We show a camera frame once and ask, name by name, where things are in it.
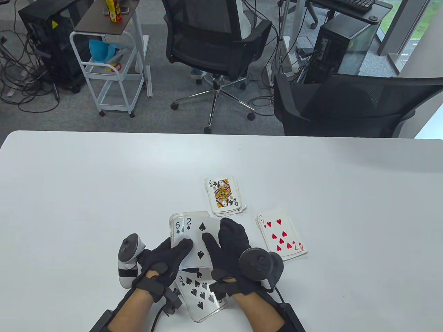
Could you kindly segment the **person's right hand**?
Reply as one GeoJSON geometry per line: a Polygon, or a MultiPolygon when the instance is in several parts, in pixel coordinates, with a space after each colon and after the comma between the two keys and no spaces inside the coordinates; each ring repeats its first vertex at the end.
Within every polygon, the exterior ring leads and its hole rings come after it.
{"type": "Polygon", "coordinates": [[[215,281],[209,289],[218,300],[237,294],[257,294],[261,299],[273,301],[260,281],[251,279],[247,264],[241,263],[242,254],[250,249],[250,242],[245,228],[229,218],[220,220],[218,239],[210,233],[201,236],[209,253],[213,270],[211,277],[215,281]]]}

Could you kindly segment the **person's left hand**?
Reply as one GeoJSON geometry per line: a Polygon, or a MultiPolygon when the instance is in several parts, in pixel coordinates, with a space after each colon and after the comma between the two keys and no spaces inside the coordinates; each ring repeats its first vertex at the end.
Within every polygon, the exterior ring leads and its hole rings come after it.
{"type": "Polygon", "coordinates": [[[137,257],[141,273],[132,287],[149,292],[155,303],[159,302],[175,281],[179,266],[193,248],[191,239],[182,239],[175,247],[167,238],[154,250],[144,249],[137,257]]]}

